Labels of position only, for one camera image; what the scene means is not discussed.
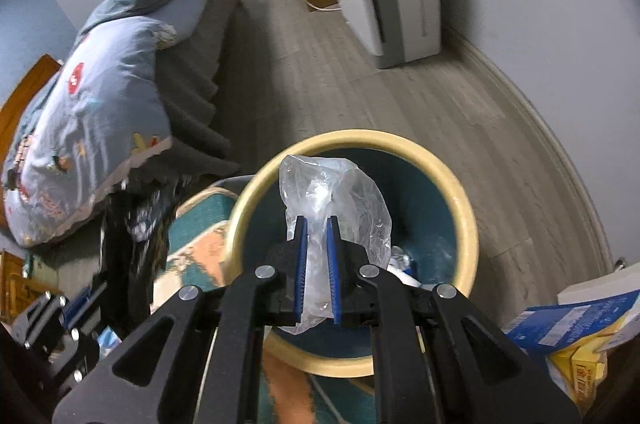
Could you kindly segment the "wooden stool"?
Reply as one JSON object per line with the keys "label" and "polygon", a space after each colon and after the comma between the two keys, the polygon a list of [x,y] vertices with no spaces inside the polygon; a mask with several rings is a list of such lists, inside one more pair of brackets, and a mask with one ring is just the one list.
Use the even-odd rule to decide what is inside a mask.
{"label": "wooden stool", "polygon": [[25,278],[23,265],[23,259],[7,250],[1,252],[0,309],[1,321],[6,324],[11,324],[41,295],[61,294],[54,286]]}

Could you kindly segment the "teal orange patterned cushion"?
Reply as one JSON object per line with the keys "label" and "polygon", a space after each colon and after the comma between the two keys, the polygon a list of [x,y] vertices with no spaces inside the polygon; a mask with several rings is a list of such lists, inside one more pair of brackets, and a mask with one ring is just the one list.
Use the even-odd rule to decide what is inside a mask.
{"label": "teal orange patterned cushion", "polygon": [[[204,291],[224,285],[222,254],[228,218],[238,195],[210,186],[177,210],[168,231],[166,268],[154,282],[152,310],[178,288],[194,284]],[[371,387],[346,378],[307,374],[262,354],[258,401],[261,423],[374,423]]]}

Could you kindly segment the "wooden bed headboard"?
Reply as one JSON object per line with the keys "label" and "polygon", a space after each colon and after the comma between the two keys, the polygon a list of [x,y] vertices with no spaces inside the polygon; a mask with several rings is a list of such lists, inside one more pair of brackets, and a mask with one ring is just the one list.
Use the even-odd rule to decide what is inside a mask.
{"label": "wooden bed headboard", "polygon": [[58,72],[61,65],[48,54],[44,54],[25,74],[21,83],[6,100],[1,109],[0,118],[0,152],[1,162],[4,162],[13,140],[16,126],[26,106],[36,93]]}

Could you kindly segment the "yellow teal trash bin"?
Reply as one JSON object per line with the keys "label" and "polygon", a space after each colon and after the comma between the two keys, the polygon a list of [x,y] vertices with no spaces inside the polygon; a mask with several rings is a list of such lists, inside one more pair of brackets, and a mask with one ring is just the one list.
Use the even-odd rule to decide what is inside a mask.
{"label": "yellow teal trash bin", "polygon": [[392,216],[393,244],[416,263],[423,283],[453,284],[472,292],[478,232],[468,196],[454,173],[433,153],[401,136],[371,129],[343,129],[307,138],[277,154],[248,178],[231,212],[222,259],[224,280],[262,263],[285,238],[278,191],[285,155],[338,156],[358,165],[380,189]]}

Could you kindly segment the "blue cartoon duvet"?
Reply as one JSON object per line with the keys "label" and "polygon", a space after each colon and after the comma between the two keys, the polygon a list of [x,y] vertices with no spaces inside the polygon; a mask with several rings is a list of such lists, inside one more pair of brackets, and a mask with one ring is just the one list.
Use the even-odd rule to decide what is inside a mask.
{"label": "blue cartoon duvet", "polygon": [[172,146],[156,56],[195,31],[208,0],[104,0],[14,128],[1,175],[16,244],[89,218],[130,170]]}

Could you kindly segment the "blue yellow cardboard box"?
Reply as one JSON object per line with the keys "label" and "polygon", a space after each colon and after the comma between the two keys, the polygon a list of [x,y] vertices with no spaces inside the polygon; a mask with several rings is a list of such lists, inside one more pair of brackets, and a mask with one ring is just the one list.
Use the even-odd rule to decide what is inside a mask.
{"label": "blue yellow cardboard box", "polygon": [[639,266],[571,285],[555,305],[525,309],[503,333],[586,413],[608,376],[610,352],[639,336]]}

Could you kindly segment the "clear plastic bag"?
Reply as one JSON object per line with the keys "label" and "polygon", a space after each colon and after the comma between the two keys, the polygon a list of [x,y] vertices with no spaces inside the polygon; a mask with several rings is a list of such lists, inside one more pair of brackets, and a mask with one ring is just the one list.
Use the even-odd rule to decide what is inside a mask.
{"label": "clear plastic bag", "polygon": [[305,293],[302,318],[282,330],[298,335],[333,316],[326,222],[335,216],[341,237],[361,245],[369,262],[390,262],[392,218],[376,183],[347,158],[288,155],[279,167],[280,197],[286,231],[294,236],[296,218],[308,222]]}

